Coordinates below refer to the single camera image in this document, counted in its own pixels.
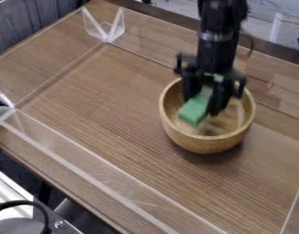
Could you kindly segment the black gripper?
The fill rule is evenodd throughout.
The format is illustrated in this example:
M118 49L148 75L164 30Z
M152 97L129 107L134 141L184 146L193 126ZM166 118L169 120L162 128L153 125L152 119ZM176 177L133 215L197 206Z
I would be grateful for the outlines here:
M208 105L209 113L217 116L226 108L233 97L241 99L248 85L248 78L233 67L218 69L204 68L198 63L197 56L188 53L177 54L177 66L174 72L182 77L184 100L189 101L201 91L201 82L205 76L222 75L225 81L213 87L213 94Z

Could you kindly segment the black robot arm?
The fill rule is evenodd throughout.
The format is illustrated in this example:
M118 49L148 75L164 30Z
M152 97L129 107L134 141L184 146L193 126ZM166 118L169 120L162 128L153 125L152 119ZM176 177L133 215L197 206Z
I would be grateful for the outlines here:
M197 54L178 53L174 71L181 75L184 106L178 117L200 123L218 116L233 98L241 99L246 77L234 69L241 24L248 0L198 0L201 27Z

